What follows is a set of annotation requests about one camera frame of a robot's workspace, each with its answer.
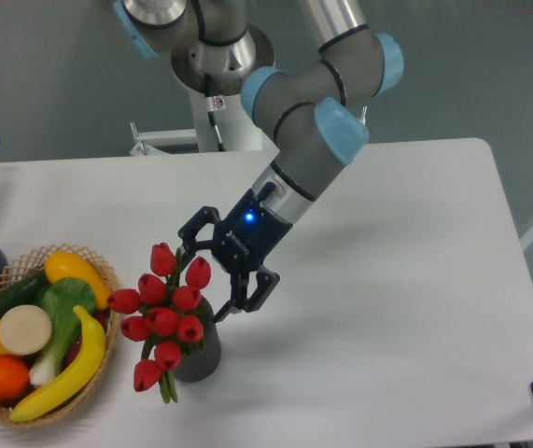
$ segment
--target banana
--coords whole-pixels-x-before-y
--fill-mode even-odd
[[[105,331],[83,306],[74,306],[73,311],[81,321],[79,353],[53,381],[32,392],[13,408],[9,415],[11,422],[27,422],[49,413],[79,392],[100,368],[106,351]]]

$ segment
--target white tabletop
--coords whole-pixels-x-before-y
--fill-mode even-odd
[[[124,287],[201,206],[224,216],[272,152],[0,163],[0,246],[88,245]],[[281,283],[218,331],[164,405],[120,338],[95,397],[0,446],[439,447],[533,440],[533,286],[490,148],[367,146],[266,259]],[[215,269],[218,308],[228,278]]]

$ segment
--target wicker basket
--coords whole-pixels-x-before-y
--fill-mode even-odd
[[[20,259],[13,261],[9,266],[6,266],[3,273],[0,274],[0,290],[42,269],[44,261],[49,255],[58,250],[64,250],[80,255],[105,279],[106,284],[111,291],[119,289],[119,283],[113,268],[111,268],[102,257],[89,250],[87,247],[63,244],[61,246],[52,245],[50,247],[41,247],[37,250],[33,250],[29,255],[22,255]],[[108,318],[108,331],[106,333],[105,358],[91,380],[66,405],[52,413],[47,413],[35,420],[24,423],[11,422],[8,419],[8,416],[11,414],[11,409],[0,406],[0,424],[14,428],[38,427],[50,422],[55,422],[73,411],[90,395],[91,391],[94,389],[98,381],[100,381],[100,378],[106,370],[106,364],[115,346],[117,335],[119,334],[119,320],[119,313],[111,311]]]

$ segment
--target white radish slice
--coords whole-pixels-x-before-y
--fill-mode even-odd
[[[11,308],[0,321],[0,343],[20,357],[42,350],[51,334],[49,315],[34,305]]]

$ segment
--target tulip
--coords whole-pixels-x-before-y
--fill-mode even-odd
[[[179,322],[176,335],[184,343],[197,343],[203,336],[202,322],[195,315],[186,315]]]
[[[156,306],[147,313],[146,325],[159,336],[170,336],[176,332],[179,316],[166,306]]]
[[[210,282],[210,275],[210,264],[203,257],[198,257],[188,267],[185,273],[185,283],[191,287],[204,289]]]
[[[178,287],[173,293],[173,305],[181,311],[194,309],[202,300],[202,293],[196,287]]]
[[[173,273],[176,267],[176,257],[166,243],[152,246],[150,256],[150,269],[160,277],[166,277]]]
[[[139,277],[137,287],[146,305],[157,305],[166,300],[166,285],[156,275],[145,273]]]
[[[135,289],[119,289],[107,300],[111,310],[124,315],[132,315],[142,304],[142,297]]]
[[[163,371],[171,371],[181,362],[181,350],[173,341],[159,343],[154,349],[154,359]]]
[[[162,378],[162,369],[154,359],[142,359],[133,371],[133,388],[135,392],[150,389]]]
[[[136,341],[145,341],[152,335],[152,331],[147,327],[146,320],[141,315],[133,315],[123,319],[120,323],[120,332],[127,339]]]

